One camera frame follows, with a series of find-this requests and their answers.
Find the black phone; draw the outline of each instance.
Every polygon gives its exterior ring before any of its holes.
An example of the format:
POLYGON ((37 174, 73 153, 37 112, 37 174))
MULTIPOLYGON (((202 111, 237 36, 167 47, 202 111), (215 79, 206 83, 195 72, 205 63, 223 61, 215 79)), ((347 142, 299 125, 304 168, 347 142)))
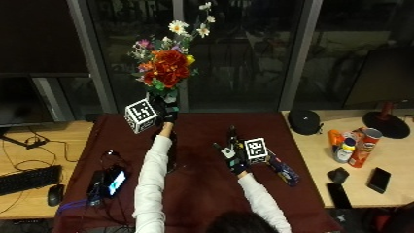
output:
POLYGON ((331 195, 335 208, 351 209, 351 205, 344 193, 344 189, 338 183, 326 183, 328 194, 331 195))
POLYGON ((379 193, 384 193, 387 190, 390 177, 391 173, 376 167, 372 171, 367 186, 379 193))

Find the computer mouse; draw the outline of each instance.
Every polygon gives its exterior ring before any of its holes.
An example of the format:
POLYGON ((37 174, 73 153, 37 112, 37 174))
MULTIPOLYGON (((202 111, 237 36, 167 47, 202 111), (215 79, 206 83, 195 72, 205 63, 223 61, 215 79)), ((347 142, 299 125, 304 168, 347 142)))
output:
POLYGON ((63 199, 65 186, 62 184, 55 184, 50 186, 47 191, 47 205, 50 207, 57 206, 63 199))

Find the hand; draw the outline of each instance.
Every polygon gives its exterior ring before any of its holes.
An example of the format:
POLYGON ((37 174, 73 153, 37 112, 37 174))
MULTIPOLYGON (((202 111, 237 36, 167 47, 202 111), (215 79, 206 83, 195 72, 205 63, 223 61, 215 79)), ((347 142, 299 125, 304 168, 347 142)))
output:
POLYGON ((158 115, 155 125, 161 126, 165 122, 174 123, 178 113, 177 102, 165 103, 159 96, 151 96, 149 101, 158 115))
POLYGON ((225 158, 225 164, 227 165, 230 172, 238 176, 247 169, 247 164, 245 163, 243 159, 239 158, 239 154, 237 154, 229 148, 222 148, 221 145, 217 143, 214 143, 213 146, 222 154, 225 158))

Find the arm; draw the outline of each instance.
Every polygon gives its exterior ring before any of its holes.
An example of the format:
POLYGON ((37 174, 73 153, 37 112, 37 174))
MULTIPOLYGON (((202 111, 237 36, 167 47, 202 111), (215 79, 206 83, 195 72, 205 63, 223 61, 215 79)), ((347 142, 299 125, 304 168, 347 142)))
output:
POLYGON ((268 222, 279 233, 291 233, 290 224, 286 221, 266 188, 255 181, 252 174, 243 171, 237 175, 238 183, 245 191, 245 196, 250 202, 251 210, 268 222))
POLYGON ((134 189, 135 233, 162 233, 165 215, 162 212, 161 193, 163 191, 163 177, 166 174, 167 149, 170 147, 169 134, 173 123, 166 122, 153 146, 146 152, 143 165, 134 189))

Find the desk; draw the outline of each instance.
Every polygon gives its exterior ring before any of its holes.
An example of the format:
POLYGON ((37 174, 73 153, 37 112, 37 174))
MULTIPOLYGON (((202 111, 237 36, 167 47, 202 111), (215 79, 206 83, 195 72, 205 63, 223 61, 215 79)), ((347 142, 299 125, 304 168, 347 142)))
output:
MULTIPOLYGON (((66 142, 67 159, 77 160, 87 141, 91 125, 91 123, 85 121, 75 121, 70 123, 32 126, 32 129, 38 135, 46 137, 50 141, 66 142)), ((20 142, 24 142, 25 139, 33 136, 33 134, 26 130, 26 127, 22 127, 20 129, 13 128, 8 132, 6 136, 20 142)), ((0 141, 0 147, 1 174, 8 174, 16 171, 5 153, 9 155, 14 164, 28 159, 37 159, 46 163, 53 161, 53 155, 42 149, 26 150, 25 147, 2 141, 0 141)), ((75 163, 65 160, 63 144, 49 142, 42 146, 42 148, 57 155, 54 164, 62 165, 62 184, 67 184, 75 163)), ((22 169, 36 167, 45 167, 45 164, 40 162, 28 162, 20 166, 22 169)), ((38 189, 30 189, 24 192, 0 196, 0 212, 4 211, 16 200, 18 200, 16 205, 0 214, 0 218, 53 218, 58 207, 49 207, 46 204, 46 193, 49 187, 50 186, 45 186, 38 189)))
MULTIPOLYGON (((179 114, 177 133, 177 166, 165 176, 162 210, 166 216, 165 233, 202 233, 214 218, 227 211, 248 211, 250 205, 235 176, 211 143, 226 144, 230 125, 239 137, 262 137, 266 146, 299 174, 299 184, 288 187, 264 164, 252 166, 256 181, 274 197, 294 232, 328 232, 340 227, 323 210, 311 177, 286 126, 282 115, 256 114, 179 114)), ((143 156, 151 145, 155 127, 133 134, 121 115, 102 115, 90 131, 90 137, 69 179, 63 203, 86 198, 86 189, 94 171, 102 169, 99 158, 106 150, 118 152, 129 166, 129 176, 113 200, 103 206, 70 208, 54 218, 55 233, 81 229, 134 225, 133 191, 143 156)))
POLYGON ((395 207, 414 201, 414 122, 407 119, 411 134, 404 139, 382 138, 375 146, 362 168, 352 168, 347 164, 335 162, 328 145, 327 131, 336 129, 340 132, 354 130, 363 126, 359 111, 315 111, 323 123, 323 133, 303 136, 291 131, 299 147, 299 153, 304 160, 311 178, 320 194, 326 208, 334 207, 326 183, 330 179, 326 173, 338 167, 348 172, 343 183, 344 192, 354 208, 395 207), (366 186, 371 170, 383 168, 391 173, 388 188, 384 194, 375 192, 366 186))

